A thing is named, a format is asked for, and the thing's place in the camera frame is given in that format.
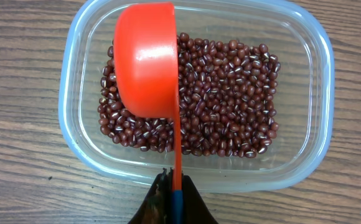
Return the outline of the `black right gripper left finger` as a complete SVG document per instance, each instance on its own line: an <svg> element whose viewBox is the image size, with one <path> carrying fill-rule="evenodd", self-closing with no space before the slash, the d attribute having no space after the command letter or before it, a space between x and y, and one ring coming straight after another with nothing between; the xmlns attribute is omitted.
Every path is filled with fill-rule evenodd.
<svg viewBox="0 0 361 224"><path fill-rule="evenodd" d="M165 224L171 211L171 177L167 169L156 176L129 224Z"/></svg>

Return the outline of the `red scoop with blue handle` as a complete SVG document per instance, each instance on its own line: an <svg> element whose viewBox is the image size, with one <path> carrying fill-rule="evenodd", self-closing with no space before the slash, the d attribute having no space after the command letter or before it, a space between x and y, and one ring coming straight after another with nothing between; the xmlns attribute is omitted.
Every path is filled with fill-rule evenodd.
<svg viewBox="0 0 361 224"><path fill-rule="evenodd" d="M117 20L113 47L117 83L125 107L139 117L174 121L172 221L182 223L181 123L173 3L128 6Z"/></svg>

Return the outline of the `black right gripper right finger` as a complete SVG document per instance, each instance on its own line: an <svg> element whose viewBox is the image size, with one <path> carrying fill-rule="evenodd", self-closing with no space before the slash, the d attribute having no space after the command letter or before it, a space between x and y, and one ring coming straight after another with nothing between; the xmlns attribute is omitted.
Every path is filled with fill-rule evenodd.
<svg viewBox="0 0 361 224"><path fill-rule="evenodd" d="M184 224L218 224L209 212L199 191L188 175L182 178L183 191L183 223Z"/></svg>

